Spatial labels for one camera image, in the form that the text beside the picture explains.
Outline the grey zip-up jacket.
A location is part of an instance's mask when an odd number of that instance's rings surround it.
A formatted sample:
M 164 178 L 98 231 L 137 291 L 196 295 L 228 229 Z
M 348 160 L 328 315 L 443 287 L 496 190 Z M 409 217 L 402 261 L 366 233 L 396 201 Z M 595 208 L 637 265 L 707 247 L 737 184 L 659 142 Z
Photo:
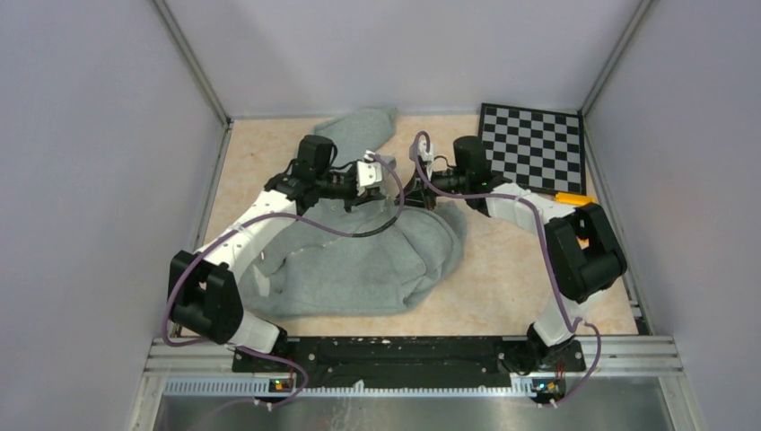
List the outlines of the grey zip-up jacket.
M 390 220 L 390 198 L 350 212 L 322 200 L 252 260 L 241 277 L 244 307 L 263 318 L 378 316 L 415 308 L 463 260 L 467 221 L 451 202 L 432 211 L 405 205 L 391 227 L 353 238 Z

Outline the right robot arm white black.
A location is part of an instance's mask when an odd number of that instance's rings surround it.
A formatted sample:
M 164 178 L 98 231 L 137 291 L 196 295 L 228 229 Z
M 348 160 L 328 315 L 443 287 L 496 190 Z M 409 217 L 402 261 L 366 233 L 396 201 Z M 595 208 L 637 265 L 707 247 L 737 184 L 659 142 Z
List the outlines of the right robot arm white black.
M 590 305 L 626 273 L 623 249 L 600 205 L 559 203 L 506 180 L 492 171 L 477 136 L 456 139 L 453 150 L 454 165 L 436 171 L 432 140 L 425 131 L 417 133 L 409 146 L 415 172 L 405 194 L 427 208 L 438 197 L 462 200 L 487 217 L 537 236 L 552 297 L 529 325 L 517 358 L 503 363 L 516 374 L 549 370 L 562 359 L 578 327 L 593 326 L 585 319 Z

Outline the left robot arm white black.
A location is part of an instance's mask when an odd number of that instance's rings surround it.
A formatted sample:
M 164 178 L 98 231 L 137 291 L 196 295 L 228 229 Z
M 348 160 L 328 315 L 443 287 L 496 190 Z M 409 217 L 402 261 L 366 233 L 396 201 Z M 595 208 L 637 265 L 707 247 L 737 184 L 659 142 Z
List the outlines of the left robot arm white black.
M 246 351 L 267 371 L 282 368 L 287 333 L 245 309 L 241 280 L 246 269 L 294 222 L 340 235 L 336 228 L 305 218 L 322 199 L 341 200 L 350 210 L 384 199 L 387 177 L 399 180 L 391 164 L 373 151 L 338 167 L 333 164 L 337 155 L 330 139 L 305 136 L 296 156 L 266 182 L 242 216 L 197 251 L 179 251 L 170 264 L 165 322 L 195 332 L 198 341 Z

